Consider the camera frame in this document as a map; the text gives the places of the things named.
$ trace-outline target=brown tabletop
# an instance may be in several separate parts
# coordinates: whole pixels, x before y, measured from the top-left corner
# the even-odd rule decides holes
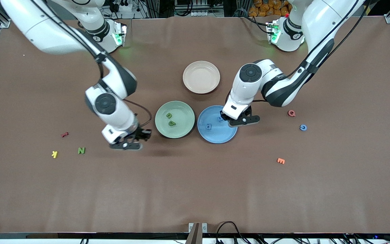
[[[293,53],[269,46],[237,18],[134,20],[131,31],[130,47],[113,56],[138,78],[129,99],[153,115],[180,100],[198,116],[223,105],[245,63],[271,59],[289,73],[307,54],[305,45]],[[211,94],[183,85],[197,60],[221,73]],[[222,145],[197,129],[166,139],[152,122],[142,151],[112,151],[84,103],[98,78],[89,54],[48,55],[14,25],[2,29],[0,232],[178,232],[226,220],[242,232],[390,232],[390,25],[382,17],[365,17],[290,105],[253,104],[261,122]]]

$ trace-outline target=green plate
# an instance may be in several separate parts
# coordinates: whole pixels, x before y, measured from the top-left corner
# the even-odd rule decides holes
[[[154,121],[162,135],[175,139],[186,136],[193,129],[195,113],[186,103],[172,101],[159,108]]]

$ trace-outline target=black joint cap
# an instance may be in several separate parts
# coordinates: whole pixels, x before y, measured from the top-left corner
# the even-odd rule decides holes
[[[240,69],[239,77],[244,82],[256,82],[262,76],[261,68],[253,63],[243,65]]]
[[[94,105],[96,105],[96,110],[99,113],[112,114],[115,112],[116,101],[111,94],[104,93],[96,98]]]

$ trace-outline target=white plate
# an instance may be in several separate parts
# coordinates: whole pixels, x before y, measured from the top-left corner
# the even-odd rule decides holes
[[[183,82],[193,93],[205,94],[213,91],[219,84],[221,75],[211,62],[196,61],[189,64],[183,72]]]

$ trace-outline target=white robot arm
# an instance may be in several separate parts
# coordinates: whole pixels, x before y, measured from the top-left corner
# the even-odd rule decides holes
[[[251,102],[258,91],[275,107],[288,105],[323,64],[334,46],[334,37],[340,26],[363,4],[364,0],[313,0],[305,9],[302,32],[308,44],[308,56],[288,78],[271,60],[257,60],[243,65],[234,78],[221,116],[229,125],[258,123],[252,116]],[[298,19],[291,12],[290,18]]]
[[[102,71],[96,85],[85,91],[87,106],[107,125],[102,135],[112,149],[140,150],[140,139],[148,140],[151,130],[139,127],[136,116],[122,99],[136,90],[135,76],[114,60],[108,52],[82,31],[67,26],[42,0],[1,0],[1,5],[24,36],[48,54],[89,51]]]

